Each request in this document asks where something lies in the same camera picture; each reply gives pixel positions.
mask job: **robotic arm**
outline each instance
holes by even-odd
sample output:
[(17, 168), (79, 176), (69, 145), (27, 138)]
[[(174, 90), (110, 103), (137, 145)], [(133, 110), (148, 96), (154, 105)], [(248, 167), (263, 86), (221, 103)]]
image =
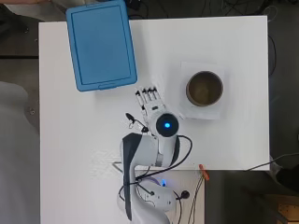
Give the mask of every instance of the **robotic arm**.
[(137, 91), (144, 120), (151, 135), (130, 133), (121, 141), (121, 161), (123, 165), (123, 196), (125, 213), (132, 223), (168, 224), (166, 214), (145, 203), (137, 195), (135, 168), (137, 165), (169, 167), (178, 158), (178, 120), (168, 112), (156, 89)]

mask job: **white table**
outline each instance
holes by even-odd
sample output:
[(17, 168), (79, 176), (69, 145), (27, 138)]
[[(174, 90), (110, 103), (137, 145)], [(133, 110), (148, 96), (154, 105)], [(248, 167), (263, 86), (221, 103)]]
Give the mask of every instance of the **white table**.
[[(135, 88), (150, 85), (152, 74), (174, 74), (182, 61), (225, 65), (230, 101), (224, 119), (180, 121), (180, 133), (194, 148), (179, 169), (197, 169), (199, 163), (246, 169), (268, 161), (266, 25), (266, 17), (131, 21), (138, 82), (82, 93), (75, 85), (66, 24), (40, 23), (42, 224), (126, 223), (115, 201), (121, 177), (110, 165), (120, 159), (121, 139), (130, 132), (124, 113), (142, 119)], [(180, 157), (187, 149), (182, 144)], [(164, 175), (176, 191), (193, 192), (193, 171)], [(183, 206), (188, 213), (191, 202)]]

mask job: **blue plastic lid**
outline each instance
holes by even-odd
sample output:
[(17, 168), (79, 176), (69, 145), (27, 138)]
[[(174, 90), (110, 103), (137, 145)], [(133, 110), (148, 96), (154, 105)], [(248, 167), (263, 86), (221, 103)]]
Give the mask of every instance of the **blue plastic lid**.
[(126, 6), (109, 1), (66, 11), (79, 91), (105, 90), (137, 81)]

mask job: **gray cloth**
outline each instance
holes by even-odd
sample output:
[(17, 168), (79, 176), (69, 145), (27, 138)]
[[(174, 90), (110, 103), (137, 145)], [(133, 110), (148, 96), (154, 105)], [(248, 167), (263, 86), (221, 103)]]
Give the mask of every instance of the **gray cloth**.
[(65, 21), (64, 11), (70, 7), (79, 7), (95, 3), (95, 0), (53, 0), (33, 5), (6, 5), (13, 13), (32, 17), (41, 21)]
[(24, 115), (26, 91), (0, 82), (0, 223), (39, 224), (39, 136)]

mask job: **blue led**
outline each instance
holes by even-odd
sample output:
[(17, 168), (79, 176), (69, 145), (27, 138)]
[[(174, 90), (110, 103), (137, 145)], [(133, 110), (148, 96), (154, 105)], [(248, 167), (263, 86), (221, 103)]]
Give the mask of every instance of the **blue led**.
[(164, 127), (165, 127), (165, 128), (170, 128), (170, 123), (165, 123), (165, 124), (164, 124)]
[(165, 179), (162, 179), (162, 181), (161, 181), (161, 186), (162, 186), (162, 187), (166, 187), (166, 180), (165, 180)]

